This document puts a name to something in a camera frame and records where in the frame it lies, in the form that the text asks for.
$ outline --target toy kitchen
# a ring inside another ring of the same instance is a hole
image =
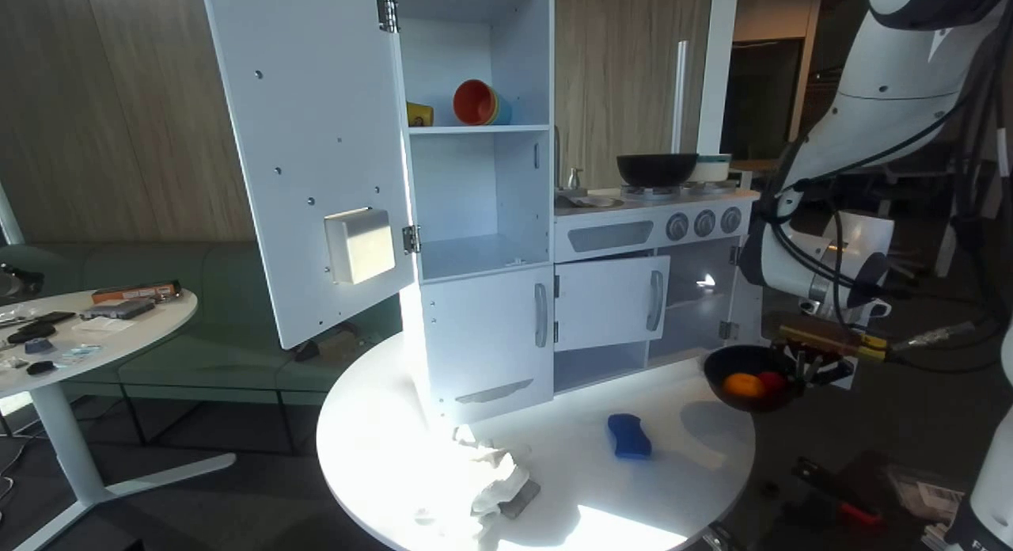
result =
[[[557,191],[555,0],[205,1],[285,348],[398,294],[453,425],[758,337],[757,193]]]

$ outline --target stove knob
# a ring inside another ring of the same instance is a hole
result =
[[[690,231],[690,220],[688,216],[683,215],[683,213],[677,212],[669,220],[668,227],[666,231],[669,234],[670,241],[681,240]]]
[[[721,230],[724,231],[724,234],[734,233],[735,230],[738,230],[738,226],[742,223],[743,212],[738,211],[738,208],[735,208],[735,206],[728,209],[728,211],[724,212],[724,215],[721,216]]]
[[[693,231],[698,237],[706,237],[707,234],[713,233],[714,224],[716,223],[717,219],[714,216],[714,212],[702,212],[697,216],[697,220],[693,223]]]

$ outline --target door hinge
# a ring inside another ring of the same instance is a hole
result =
[[[720,339],[737,339],[738,324],[731,321],[719,321],[717,323],[717,337]]]
[[[377,0],[377,24],[385,32],[401,31],[397,21],[397,0]]]
[[[404,254],[422,252],[422,240],[418,237],[418,224],[401,229],[401,240],[404,243]]]

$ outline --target blue sponge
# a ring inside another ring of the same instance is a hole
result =
[[[650,440],[640,428],[640,418],[633,414],[612,414],[609,430],[616,440],[616,458],[647,460],[650,458]]]

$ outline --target green couch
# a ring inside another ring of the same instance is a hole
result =
[[[46,273],[44,296],[178,280],[200,299],[190,321],[131,357],[64,382],[71,395],[319,404],[370,344],[401,330],[397,296],[328,330],[321,356],[294,361],[279,345],[256,243],[8,245],[0,262]]]

